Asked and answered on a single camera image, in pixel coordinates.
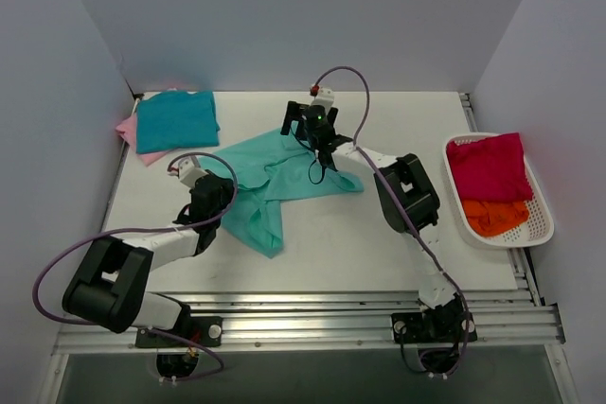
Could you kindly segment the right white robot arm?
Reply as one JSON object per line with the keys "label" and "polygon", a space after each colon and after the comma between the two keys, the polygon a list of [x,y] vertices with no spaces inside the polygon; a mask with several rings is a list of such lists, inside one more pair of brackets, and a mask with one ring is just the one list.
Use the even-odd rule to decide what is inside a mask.
{"label": "right white robot arm", "polygon": [[440,200],[417,155],[402,157],[364,148],[334,128],[338,110],[323,105],[290,101],[281,133],[292,134],[314,154],[321,168],[335,170],[334,158],[344,158],[373,172],[383,217],[392,230],[413,238],[418,250],[411,255],[418,276],[421,311],[420,328],[431,340],[444,339],[457,324],[471,328],[471,315],[465,296],[440,263],[437,228]]}

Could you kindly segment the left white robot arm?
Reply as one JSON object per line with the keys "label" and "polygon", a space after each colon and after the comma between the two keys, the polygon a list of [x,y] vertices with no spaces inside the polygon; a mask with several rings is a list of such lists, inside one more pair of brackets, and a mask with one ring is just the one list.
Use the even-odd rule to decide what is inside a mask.
{"label": "left white robot arm", "polygon": [[202,254],[216,238],[234,191],[231,179],[205,171],[189,190],[190,204],[167,232],[94,240],[63,294],[62,309],[114,333],[149,327],[169,346],[184,344],[199,330],[190,306],[148,291],[149,275]]}

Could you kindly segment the mint green t-shirt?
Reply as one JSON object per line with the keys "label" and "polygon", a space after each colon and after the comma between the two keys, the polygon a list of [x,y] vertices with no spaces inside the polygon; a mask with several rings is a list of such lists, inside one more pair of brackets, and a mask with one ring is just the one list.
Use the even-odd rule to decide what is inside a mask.
{"label": "mint green t-shirt", "polygon": [[292,135],[269,131],[204,158],[203,168],[238,180],[238,195],[224,215],[223,228],[258,253],[273,258],[284,247],[281,204],[331,195],[360,193],[361,180],[348,172],[321,171],[312,152]]}

